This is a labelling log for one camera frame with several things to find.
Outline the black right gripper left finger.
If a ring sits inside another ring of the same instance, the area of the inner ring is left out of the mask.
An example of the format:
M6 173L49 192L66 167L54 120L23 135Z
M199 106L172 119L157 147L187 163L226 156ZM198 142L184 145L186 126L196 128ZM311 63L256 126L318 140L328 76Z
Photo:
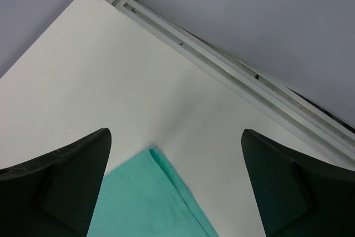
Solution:
M1 236L87 236L110 150L101 128L1 169Z

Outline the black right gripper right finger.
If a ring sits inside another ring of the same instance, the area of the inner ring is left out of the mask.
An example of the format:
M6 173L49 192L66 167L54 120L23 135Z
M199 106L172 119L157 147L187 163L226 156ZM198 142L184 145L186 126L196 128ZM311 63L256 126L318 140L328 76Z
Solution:
M266 236L354 236L354 171L251 129L241 146Z

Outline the teal t shirt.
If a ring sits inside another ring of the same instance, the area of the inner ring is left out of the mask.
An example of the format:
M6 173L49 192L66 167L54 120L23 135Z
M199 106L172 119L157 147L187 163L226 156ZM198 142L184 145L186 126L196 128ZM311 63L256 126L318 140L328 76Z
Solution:
M88 236L217 236L164 154L146 148L110 172Z

